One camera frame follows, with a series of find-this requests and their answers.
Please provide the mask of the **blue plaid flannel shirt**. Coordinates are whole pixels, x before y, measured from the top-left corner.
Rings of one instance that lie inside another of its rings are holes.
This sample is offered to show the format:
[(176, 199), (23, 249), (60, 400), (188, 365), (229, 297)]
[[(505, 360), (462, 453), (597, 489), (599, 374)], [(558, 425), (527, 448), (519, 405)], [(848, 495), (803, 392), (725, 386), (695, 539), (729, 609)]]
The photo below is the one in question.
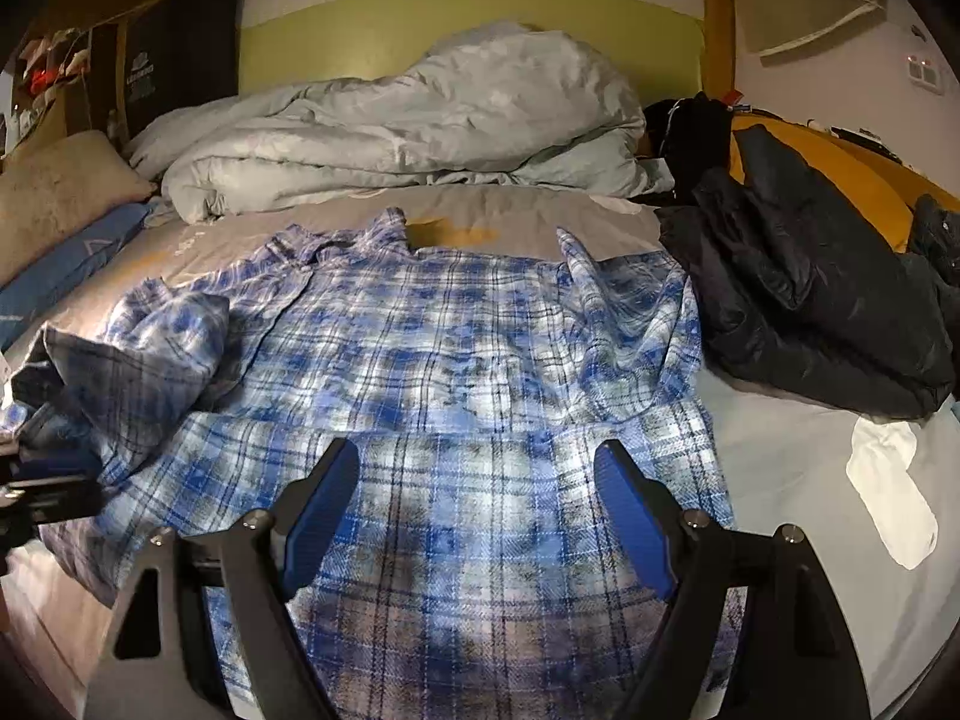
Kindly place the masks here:
[(392, 209), (145, 281), (96, 338), (44, 327), (3, 436), (93, 452), (106, 493), (44, 543), (110, 603), (155, 528), (226, 527), (346, 437), (358, 489), (290, 606), (343, 717), (608, 717), (661, 608), (597, 497), (597, 447), (719, 522), (732, 507), (685, 271), (558, 247), (413, 249)]

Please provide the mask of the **blue pillow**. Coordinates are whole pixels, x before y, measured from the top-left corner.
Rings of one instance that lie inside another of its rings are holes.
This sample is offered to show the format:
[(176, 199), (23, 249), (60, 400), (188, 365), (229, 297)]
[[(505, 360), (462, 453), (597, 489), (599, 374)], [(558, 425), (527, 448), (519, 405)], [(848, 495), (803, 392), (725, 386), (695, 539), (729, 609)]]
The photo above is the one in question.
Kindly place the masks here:
[(2, 288), (2, 351), (28, 330), (37, 317), (106, 266), (143, 229), (144, 203), (110, 210), (83, 231), (57, 244)]

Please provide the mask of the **white sock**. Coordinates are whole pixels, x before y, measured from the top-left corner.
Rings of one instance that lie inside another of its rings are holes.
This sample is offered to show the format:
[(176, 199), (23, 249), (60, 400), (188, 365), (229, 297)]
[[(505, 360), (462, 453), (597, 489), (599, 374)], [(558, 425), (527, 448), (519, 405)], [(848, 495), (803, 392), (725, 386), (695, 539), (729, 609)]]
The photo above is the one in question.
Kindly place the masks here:
[(906, 421), (857, 418), (844, 471), (898, 566), (914, 571), (934, 553), (939, 523), (910, 476), (918, 437)]

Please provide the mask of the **beige pillow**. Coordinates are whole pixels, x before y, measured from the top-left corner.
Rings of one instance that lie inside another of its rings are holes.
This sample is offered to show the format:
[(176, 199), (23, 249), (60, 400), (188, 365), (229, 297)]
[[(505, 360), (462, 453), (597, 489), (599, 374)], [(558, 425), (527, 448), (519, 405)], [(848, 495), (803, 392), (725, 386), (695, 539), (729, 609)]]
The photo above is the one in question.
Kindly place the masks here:
[(139, 176), (96, 130), (75, 133), (2, 172), (0, 281), (7, 284), (60, 242), (155, 184)]

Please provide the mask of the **black puffer jacket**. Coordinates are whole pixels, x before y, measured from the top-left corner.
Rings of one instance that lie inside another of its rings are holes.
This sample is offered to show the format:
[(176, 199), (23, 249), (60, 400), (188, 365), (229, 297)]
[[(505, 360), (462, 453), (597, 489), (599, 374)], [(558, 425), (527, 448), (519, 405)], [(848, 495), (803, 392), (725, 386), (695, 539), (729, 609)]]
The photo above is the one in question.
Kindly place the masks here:
[(693, 283), (711, 366), (807, 400), (892, 419), (958, 392), (958, 288), (896, 252), (763, 125), (704, 94), (649, 106), (675, 187), (661, 241)]

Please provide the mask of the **black garment by cushion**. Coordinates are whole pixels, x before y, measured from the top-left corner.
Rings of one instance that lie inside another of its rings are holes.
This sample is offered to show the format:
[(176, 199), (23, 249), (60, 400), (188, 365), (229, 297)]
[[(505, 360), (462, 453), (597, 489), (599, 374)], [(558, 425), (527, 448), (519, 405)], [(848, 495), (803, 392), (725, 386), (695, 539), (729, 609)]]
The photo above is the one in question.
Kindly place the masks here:
[(907, 250), (921, 255), (947, 284), (960, 286), (960, 213), (939, 205), (929, 193), (914, 205)]

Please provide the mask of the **black printed bag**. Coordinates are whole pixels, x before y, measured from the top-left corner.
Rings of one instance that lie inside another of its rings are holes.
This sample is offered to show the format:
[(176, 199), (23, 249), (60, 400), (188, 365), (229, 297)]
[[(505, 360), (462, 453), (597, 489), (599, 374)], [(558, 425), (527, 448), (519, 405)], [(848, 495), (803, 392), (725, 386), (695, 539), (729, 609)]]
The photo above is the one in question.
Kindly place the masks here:
[(238, 93), (238, 0), (160, 0), (128, 21), (127, 132)]

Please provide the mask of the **orange yellow cushion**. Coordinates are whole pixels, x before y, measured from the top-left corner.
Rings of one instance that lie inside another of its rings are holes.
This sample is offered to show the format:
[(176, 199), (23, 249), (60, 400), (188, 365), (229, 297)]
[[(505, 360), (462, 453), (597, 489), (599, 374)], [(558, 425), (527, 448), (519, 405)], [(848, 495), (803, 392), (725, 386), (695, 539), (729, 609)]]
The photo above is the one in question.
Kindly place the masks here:
[(911, 167), (805, 125), (737, 112), (732, 119), (732, 132), (739, 133), (754, 125), (763, 125), (825, 174), (896, 252), (907, 250), (913, 210), (921, 195), (929, 195), (946, 210), (960, 210), (955, 195)]

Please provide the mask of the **grey crumpled duvet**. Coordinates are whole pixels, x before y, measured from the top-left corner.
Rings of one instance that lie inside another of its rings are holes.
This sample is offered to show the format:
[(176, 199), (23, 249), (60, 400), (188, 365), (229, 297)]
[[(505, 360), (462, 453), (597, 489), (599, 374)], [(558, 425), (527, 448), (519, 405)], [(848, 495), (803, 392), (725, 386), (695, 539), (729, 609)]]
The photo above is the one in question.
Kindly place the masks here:
[(203, 224), (423, 185), (667, 192), (665, 161), (636, 153), (644, 132), (640, 99), (607, 57), (500, 21), (434, 44), (398, 75), (173, 110), (127, 153), (186, 223)]

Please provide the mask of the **wall power socket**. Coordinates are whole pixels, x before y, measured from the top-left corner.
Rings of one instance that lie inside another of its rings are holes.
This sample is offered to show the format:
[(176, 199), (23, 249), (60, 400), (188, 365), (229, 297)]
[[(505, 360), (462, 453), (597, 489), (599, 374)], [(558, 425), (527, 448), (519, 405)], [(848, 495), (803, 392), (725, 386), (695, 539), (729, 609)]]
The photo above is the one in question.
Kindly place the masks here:
[(918, 55), (908, 55), (907, 76), (913, 85), (927, 89), (934, 94), (942, 93), (939, 68), (932, 60), (918, 57)]

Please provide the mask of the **wooden bed frame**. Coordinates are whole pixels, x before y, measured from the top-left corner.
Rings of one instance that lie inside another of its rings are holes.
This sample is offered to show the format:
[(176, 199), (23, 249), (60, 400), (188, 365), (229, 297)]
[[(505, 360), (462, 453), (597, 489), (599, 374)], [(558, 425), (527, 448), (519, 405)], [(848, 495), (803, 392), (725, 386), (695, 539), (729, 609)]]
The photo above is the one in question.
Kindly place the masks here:
[(703, 91), (721, 99), (736, 87), (736, 9), (734, 0), (703, 0)]

